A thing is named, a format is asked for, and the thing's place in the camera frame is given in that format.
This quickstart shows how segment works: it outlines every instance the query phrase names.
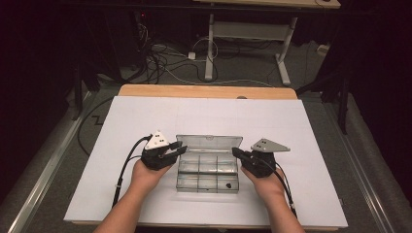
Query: wooden board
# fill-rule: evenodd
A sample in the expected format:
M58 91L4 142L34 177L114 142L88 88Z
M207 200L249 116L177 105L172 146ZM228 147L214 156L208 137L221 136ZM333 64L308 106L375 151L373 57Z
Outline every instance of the wooden board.
M339 9L340 3L337 0L193 0L205 3L225 3L225 4L246 4L264 5L275 7L294 7L294 8L325 8Z
M297 99L291 88L152 84L126 84L121 87L119 96Z

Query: metal rail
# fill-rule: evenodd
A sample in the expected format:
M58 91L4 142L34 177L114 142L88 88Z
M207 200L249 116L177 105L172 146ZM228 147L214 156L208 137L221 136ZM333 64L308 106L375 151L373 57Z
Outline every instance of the metal rail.
M364 200L366 201L366 204L368 205L370 212L372 213L373 218L376 221L376 225L379 228L379 231L382 233L395 232L391 222L388 219L387 214L385 213L379 196L377 195L375 189L369 181L369 178L364 172L361 162L358 160L358 156L354 148L352 147L351 142L348 139L348 136L342 133L339 125L336 122L336 115L333 111L333 107L331 106L331 104L325 104L325 108L329 121L333 125L335 133L339 135L339 138L345 148L349 166L354 172L354 177L360 186L360 190L363 193Z
M87 101L86 110L91 107L91 104L95 98L96 94L87 93L85 101ZM64 159L64 154L69 146L72 138L76 135L80 123L84 120L86 116L86 111L83 111L76 121L73 121L66 137L61 142L59 147L51 155L51 159L40 175L39 180L37 180L30 194L28 195L26 201L20 209L15 221L9 229L9 233L25 232L31 219L36 214L37 209L42 203L43 198L49 190L52 184L52 180L60 167L61 162Z

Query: human hand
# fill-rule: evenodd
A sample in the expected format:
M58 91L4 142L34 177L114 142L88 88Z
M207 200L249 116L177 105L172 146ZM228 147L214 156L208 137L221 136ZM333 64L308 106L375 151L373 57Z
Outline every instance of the human hand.
M133 167L131 183L127 192L146 197L158 184L160 178L172 167L167 166L158 171L151 170L138 160Z
M275 174L271 174L269 177L266 178L257 178L251 172L249 172L246 168L241 168L243 173L252 181L255 186L255 191L257 195L262 199L262 201L268 205L272 202L277 202L280 200L285 200L285 190L282 186L282 183L276 177ZM276 172L281 176L284 177L284 174L280 169L276 169Z

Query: black cable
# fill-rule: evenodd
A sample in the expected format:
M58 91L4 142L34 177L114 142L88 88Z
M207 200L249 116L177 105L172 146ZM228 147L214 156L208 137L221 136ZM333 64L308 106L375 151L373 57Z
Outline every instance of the black cable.
M142 143L143 141L149 141L151 138L152 138L152 135L151 135L151 136L147 136L147 137L143 137L143 138L141 138L139 141L137 141L137 142L134 144L133 148L131 149L131 151L130 151L129 155L127 156L126 160L124 161L124 164L123 164L123 167L121 168L120 176L119 176L119 179L118 179L118 184L116 185L116 192L115 192L115 197L114 197L114 199L113 199L112 208L118 203L119 195L120 195L120 190L121 190L121 183L123 182L123 174L124 174L124 171L126 170L127 163L128 163L132 158L138 157L138 156L132 157L131 155L133 154L134 150L137 148L137 146L139 146L140 143Z
M82 131L82 127L83 127L83 125L85 124L86 119L87 119L97 108L99 108L99 107L102 106L103 104L105 104L105 103L113 100L114 98L115 98L115 97L110 97L110 98L102 101L102 102L101 102L100 104L98 104L96 107L94 107L94 108L85 116L85 118L82 120L82 122L81 122L80 125L79 125L79 130L78 130L78 133L77 133L77 140L78 140L78 143L79 143L80 148L81 148L81 149L83 150L83 152L84 152L86 155L88 155L88 156L90 156L90 153L85 149L85 147L84 147L83 144L82 144L82 141L80 140L80 132Z
M293 203L293 199L292 199L291 189L289 188L288 178L286 177L286 174L283 171L282 167L280 167L279 163L276 163L280 167L282 173L284 174L286 183L283 181L281 175L279 175L279 173L276 172L276 169L274 169L272 166L270 166L269 163L267 163L266 161L264 161L263 159L260 159L260 158L258 158L258 160L260 162L263 162L267 167L269 167L273 171L273 174L275 174L275 176L279 179L279 181L281 182L282 186L285 189L286 195L288 196L289 206L291 207L291 211L294 214L294 216L296 216L296 218L297 218L296 209L294 208L294 203Z

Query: metal desk leg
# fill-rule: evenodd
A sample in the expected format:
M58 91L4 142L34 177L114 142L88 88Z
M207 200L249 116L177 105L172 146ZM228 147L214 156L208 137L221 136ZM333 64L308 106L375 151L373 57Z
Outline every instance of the metal desk leg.
M288 51L289 44L291 43L291 38L293 35L294 27L296 26L297 17L292 18L291 24L289 26L288 32L286 34L284 44L282 47L282 53L276 53L276 61L278 63L279 72L282 78L283 85L291 85L291 80L289 79L288 71L286 70L285 66L285 56L286 52Z
M210 14L209 19L209 41L206 57L206 68L205 68L205 80L210 81L213 79L213 24L214 15Z

